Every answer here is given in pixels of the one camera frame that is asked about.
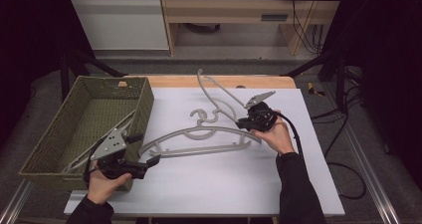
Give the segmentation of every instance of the drawer handle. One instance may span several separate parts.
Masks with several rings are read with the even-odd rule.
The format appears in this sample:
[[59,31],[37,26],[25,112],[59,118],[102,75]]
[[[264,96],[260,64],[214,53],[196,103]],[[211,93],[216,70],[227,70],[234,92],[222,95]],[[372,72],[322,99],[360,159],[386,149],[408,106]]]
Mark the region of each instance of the drawer handle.
[[262,22],[274,22],[281,21],[286,22],[288,20],[288,14],[286,13],[271,13],[261,15]]

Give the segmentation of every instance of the person's left hand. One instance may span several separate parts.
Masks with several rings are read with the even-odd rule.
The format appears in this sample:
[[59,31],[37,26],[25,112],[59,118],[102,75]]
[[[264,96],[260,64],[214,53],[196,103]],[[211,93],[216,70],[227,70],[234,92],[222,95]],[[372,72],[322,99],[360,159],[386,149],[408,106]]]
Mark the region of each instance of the person's left hand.
[[108,179],[99,170],[95,170],[90,176],[90,187],[88,189],[88,199],[95,204],[103,205],[111,197],[115,190],[131,179],[131,174],[126,173],[117,179]]

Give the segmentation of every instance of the hand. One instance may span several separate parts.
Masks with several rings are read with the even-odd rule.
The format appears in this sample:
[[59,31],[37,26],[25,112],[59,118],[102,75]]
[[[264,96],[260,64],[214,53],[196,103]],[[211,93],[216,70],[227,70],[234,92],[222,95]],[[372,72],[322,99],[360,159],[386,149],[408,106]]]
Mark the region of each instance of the hand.
[[263,139],[273,150],[279,154],[295,152],[293,149],[291,137],[289,135],[288,126],[279,116],[270,130],[261,132],[255,129],[251,129],[251,134],[257,138]]
[[124,185],[131,179],[131,174],[126,173],[117,179],[108,179],[99,170],[91,173],[90,187],[88,189],[88,199],[95,204],[103,205],[111,197],[112,193],[120,186]]

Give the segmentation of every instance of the white tabletop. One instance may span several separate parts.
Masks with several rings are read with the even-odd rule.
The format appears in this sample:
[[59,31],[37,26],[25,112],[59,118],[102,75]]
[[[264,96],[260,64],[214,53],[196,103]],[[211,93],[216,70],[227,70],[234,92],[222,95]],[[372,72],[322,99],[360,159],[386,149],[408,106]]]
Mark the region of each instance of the white tabletop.
[[[193,127],[196,109],[208,112],[215,108],[200,89],[156,88],[154,105],[144,143],[170,132]],[[299,89],[228,89],[244,104],[251,96],[276,91],[265,102],[288,117],[301,137],[311,183],[326,216],[343,215],[332,177],[324,161],[302,93]],[[247,115],[238,103],[220,89],[207,89],[212,97],[232,106],[238,118]],[[223,104],[219,106],[229,111]],[[237,128],[223,115],[208,126]],[[239,135],[217,132],[206,141],[195,141],[183,136],[163,143],[164,149],[204,145],[226,145],[239,141]],[[115,215],[124,216],[274,216],[279,212],[279,194],[282,184],[276,168],[276,153],[263,141],[252,141],[247,148],[211,154],[161,158],[148,169],[145,178],[136,179],[129,192],[117,192],[108,201]],[[146,152],[141,161],[150,155]],[[85,191],[74,191],[66,206],[70,214],[85,196]]]

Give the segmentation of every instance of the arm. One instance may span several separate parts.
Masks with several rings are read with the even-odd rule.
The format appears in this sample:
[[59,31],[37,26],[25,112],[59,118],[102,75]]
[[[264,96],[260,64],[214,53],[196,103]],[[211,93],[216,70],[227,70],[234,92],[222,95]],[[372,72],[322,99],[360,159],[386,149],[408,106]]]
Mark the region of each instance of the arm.
[[90,176],[88,194],[84,197],[75,211],[69,217],[68,224],[106,224],[111,223],[114,213],[112,207],[106,202],[112,193],[131,179],[130,173],[118,179],[108,179],[102,172],[95,170]]
[[293,149],[286,123],[278,118],[269,131],[251,130],[251,133],[263,139],[279,154],[276,163],[283,183],[279,223],[325,223],[317,194],[308,178],[303,160]]

